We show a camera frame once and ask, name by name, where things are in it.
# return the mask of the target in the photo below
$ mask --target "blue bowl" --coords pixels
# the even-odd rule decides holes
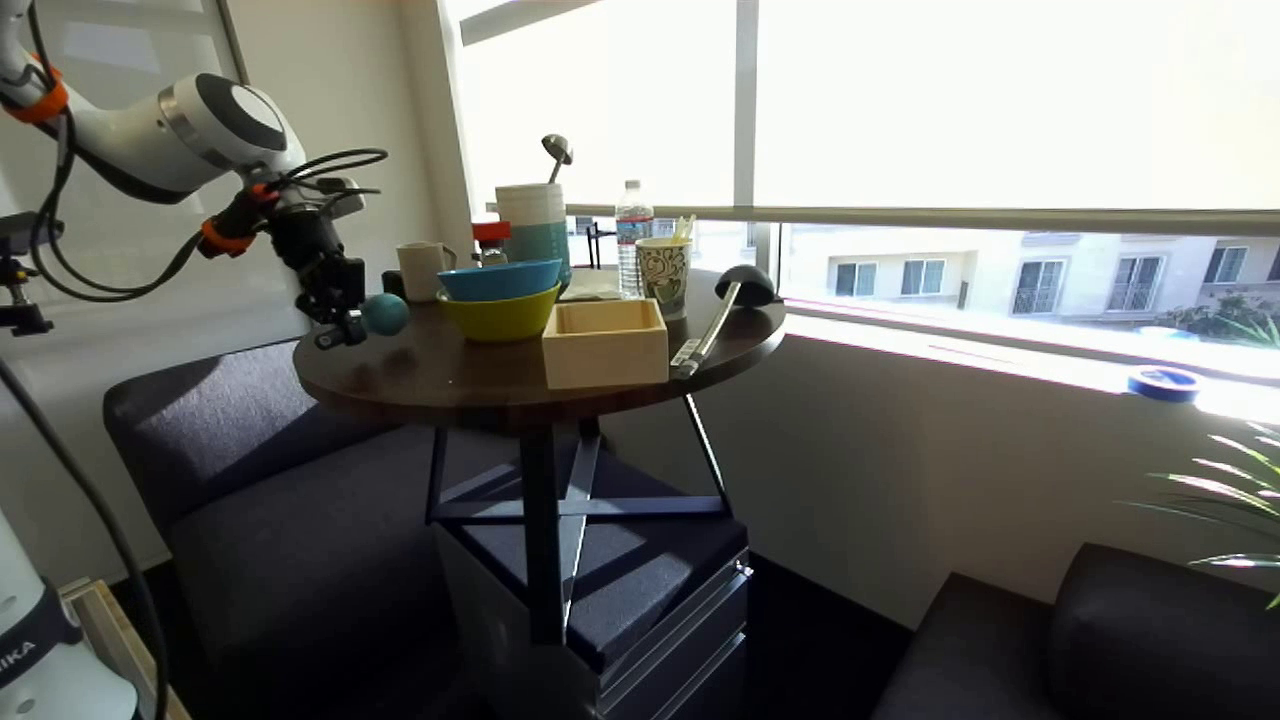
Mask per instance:
[[[536,298],[545,289],[558,289],[561,281],[565,281],[561,259],[512,259],[512,265],[442,271],[442,289],[448,300]]]
[[[1186,368],[1143,363],[1130,377],[1130,392],[1164,404],[1194,404],[1199,382]]]

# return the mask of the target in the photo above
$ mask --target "yellow bowl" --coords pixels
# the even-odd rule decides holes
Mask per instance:
[[[443,304],[443,316],[465,332],[465,341],[509,346],[509,341],[540,335],[554,316],[558,298],[561,298],[561,286],[532,294],[532,298],[442,300],[442,304]]]

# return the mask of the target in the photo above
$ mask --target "box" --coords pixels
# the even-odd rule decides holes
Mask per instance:
[[[664,386],[670,324],[654,300],[558,304],[545,329],[550,388]]]
[[[627,463],[601,459],[601,469],[601,502],[676,495]],[[518,493],[512,475],[481,488],[487,502]],[[521,521],[448,521],[438,535],[469,678],[495,717],[732,720],[747,712],[753,567],[747,532],[732,517],[592,521],[565,646],[529,640]]]

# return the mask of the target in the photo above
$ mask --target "black armchair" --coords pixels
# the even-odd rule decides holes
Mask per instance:
[[[1267,597],[1086,546],[1052,606],[950,578],[878,720],[1278,720]]]
[[[208,661],[208,717],[481,717],[426,525],[433,428],[315,404],[292,341],[116,386],[127,463]],[[469,475],[518,447],[454,432]]]

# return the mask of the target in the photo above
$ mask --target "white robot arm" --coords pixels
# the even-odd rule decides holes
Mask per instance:
[[[0,103],[94,164],[113,187],[151,204],[178,204],[218,175],[238,173],[246,194],[200,226],[203,257],[239,257],[267,231],[298,271],[298,309],[322,324],[322,346],[359,346],[400,332],[392,298],[363,300],[363,265],[345,257],[334,220],[359,207],[359,194],[334,170],[371,164],[384,152],[357,148],[309,162],[283,112],[256,88],[223,75],[189,75],[157,95],[103,112],[30,54],[32,0],[0,0]]]

